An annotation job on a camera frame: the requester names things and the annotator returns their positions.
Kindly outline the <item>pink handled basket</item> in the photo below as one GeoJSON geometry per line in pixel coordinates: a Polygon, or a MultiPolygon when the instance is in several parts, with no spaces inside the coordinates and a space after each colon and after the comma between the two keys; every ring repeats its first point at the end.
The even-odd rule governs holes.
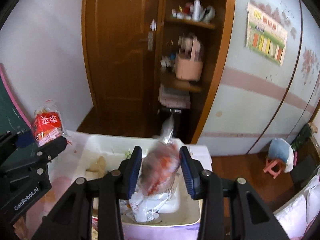
{"type": "Polygon", "coordinates": [[[204,46],[195,35],[181,37],[175,59],[175,73],[180,80],[198,82],[203,68],[204,46]]]}

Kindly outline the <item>colourful wall poster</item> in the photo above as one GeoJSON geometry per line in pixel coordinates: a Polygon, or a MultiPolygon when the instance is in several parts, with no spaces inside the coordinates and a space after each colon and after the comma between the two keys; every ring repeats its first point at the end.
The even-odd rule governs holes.
{"type": "Polygon", "coordinates": [[[282,66],[287,30],[255,5],[247,4],[246,46],[282,66]]]}

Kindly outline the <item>cartoon printed tablecloth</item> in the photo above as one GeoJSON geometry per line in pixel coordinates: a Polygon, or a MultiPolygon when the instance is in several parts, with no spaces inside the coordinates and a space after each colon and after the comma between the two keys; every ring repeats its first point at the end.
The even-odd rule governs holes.
{"type": "Polygon", "coordinates": [[[93,200],[99,203],[100,239],[197,239],[204,205],[189,192],[182,170],[152,223],[121,214],[132,198],[142,161],[161,143],[155,139],[72,134],[71,146],[43,169],[52,188],[27,212],[32,239],[90,239],[93,200]]]}

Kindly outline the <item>shelf top bottles clutter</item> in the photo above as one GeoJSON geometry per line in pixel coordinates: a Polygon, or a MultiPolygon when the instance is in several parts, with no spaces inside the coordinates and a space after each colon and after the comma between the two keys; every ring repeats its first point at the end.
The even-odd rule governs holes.
{"type": "Polygon", "coordinates": [[[203,7],[199,0],[195,0],[193,3],[186,3],[183,7],[179,5],[177,9],[172,9],[170,17],[208,24],[215,17],[215,9],[211,5],[203,7]]]}

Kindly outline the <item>white pillow on bed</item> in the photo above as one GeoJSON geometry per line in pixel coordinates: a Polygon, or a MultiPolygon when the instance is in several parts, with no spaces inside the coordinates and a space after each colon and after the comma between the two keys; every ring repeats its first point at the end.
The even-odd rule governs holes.
{"type": "Polygon", "coordinates": [[[273,214],[289,239],[303,239],[319,215],[319,173],[273,214]]]}

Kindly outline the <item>small pink stool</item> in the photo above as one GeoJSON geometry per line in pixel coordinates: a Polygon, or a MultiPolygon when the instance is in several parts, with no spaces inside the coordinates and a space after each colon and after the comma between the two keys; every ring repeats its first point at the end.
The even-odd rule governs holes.
{"type": "Polygon", "coordinates": [[[269,173],[273,179],[284,172],[285,164],[280,159],[268,159],[266,158],[265,167],[263,169],[264,173],[269,173]]]}

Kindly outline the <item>brown wooden door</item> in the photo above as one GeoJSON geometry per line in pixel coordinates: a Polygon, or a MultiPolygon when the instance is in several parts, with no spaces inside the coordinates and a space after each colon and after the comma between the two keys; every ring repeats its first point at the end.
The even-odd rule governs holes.
{"type": "Polygon", "coordinates": [[[85,67],[100,133],[152,136],[159,0],[82,1],[85,67]]]}

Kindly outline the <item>green pineapple cake packet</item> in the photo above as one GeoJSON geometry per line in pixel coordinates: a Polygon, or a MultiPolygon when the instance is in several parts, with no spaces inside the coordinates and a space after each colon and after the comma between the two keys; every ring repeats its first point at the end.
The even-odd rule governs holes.
{"type": "Polygon", "coordinates": [[[131,158],[132,153],[131,153],[130,150],[125,151],[124,154],[125,154],[125,159],[130,159],[131,158]]]}

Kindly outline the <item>white red snack bag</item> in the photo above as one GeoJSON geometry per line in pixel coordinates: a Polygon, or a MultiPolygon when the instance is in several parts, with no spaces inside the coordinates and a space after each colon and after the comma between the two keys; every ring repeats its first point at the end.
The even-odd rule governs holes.
{"type": "Polygon", "coordinates": [[[174,116],[167,119],[159,140],[142,161],[137,186],[129,200],[121,200],[120,214],[138,224],[159,223],[159,211],[171,200],[180,166],[178,144],[173,139],[174,116]]]}

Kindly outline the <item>red pastry packet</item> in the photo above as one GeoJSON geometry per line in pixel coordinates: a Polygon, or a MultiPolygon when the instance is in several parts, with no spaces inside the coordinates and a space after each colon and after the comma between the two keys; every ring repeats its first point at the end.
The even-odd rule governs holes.
{"type": "Polygon", "coordinates": [[[45,101],[35,110],[32,133],[38,147],[42,147],[58,137],[66,138],[67,144],[72,145],[72,141],[64,129],[59,108],[53,100],[45,101]]]}

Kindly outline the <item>wooden corner shelf unit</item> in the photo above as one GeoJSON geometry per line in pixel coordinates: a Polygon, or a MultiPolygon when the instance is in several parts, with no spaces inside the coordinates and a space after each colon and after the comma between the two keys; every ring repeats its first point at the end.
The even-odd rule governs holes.
{"type": "Polygon", "coordinates": [[[172,113],[174,135],[196,143],[208,118],[225,66],[235,0],[159,0],[156,73],[161,89],[183,94],[159,103],[172,113]]]}

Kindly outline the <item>green chalkboard pink frame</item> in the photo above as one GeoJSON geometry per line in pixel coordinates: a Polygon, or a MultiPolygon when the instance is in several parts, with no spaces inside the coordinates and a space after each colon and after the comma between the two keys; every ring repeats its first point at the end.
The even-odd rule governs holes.
{"type": "MultiPolygon", "coordinates": [[[[10,90],[9,82],[4,74],[1,64],[1,134],[10,131],[27,132],[30,130],[30,122],[20,109],[15,97],[10,90]]],[[[24,148],[18,148],[5,162],[4,165],[14,164],[18,161],[28,159],[33,155],[35,144],[32,142],[24,148]]]]}

